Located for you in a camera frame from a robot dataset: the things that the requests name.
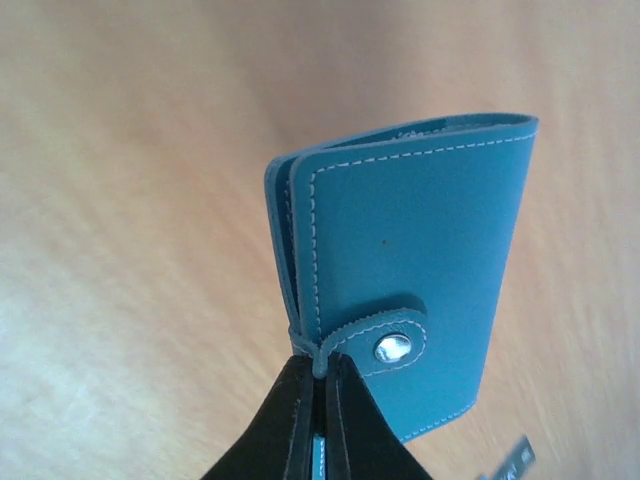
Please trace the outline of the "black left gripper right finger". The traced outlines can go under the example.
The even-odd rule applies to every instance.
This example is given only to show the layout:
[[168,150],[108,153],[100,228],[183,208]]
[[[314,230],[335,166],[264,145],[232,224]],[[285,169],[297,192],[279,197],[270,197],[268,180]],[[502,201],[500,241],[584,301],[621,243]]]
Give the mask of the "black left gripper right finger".
[[431,477],[392,432],[351,357],[330,355],[325,392],[328,479]]

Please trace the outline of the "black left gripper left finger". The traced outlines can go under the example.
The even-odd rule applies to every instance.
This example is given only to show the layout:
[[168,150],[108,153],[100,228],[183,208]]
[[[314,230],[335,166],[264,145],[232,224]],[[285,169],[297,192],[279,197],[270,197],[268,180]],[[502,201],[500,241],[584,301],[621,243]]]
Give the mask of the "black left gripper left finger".
[[311,359],[290,357],[245,432],[203,477],[310,479],[314,384]]

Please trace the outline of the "teal leather card holder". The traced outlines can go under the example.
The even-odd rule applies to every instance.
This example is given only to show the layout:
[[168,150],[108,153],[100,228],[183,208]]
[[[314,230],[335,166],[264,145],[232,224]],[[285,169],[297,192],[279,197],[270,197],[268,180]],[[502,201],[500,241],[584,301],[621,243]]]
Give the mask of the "teal leather card holder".
[[537,118],[411,122],[275,158],[266,203],[289,335],[355,362],[409,441],[475,403]]

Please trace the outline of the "black card near right arm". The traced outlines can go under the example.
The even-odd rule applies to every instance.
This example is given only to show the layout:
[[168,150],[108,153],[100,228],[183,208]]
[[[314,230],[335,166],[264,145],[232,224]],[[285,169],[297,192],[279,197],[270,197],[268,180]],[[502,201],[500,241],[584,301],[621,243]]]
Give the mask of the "black card near right arm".
[[526,436],[521,437],[491,475],[481,480],[521,480],[536,462],[536,454]]

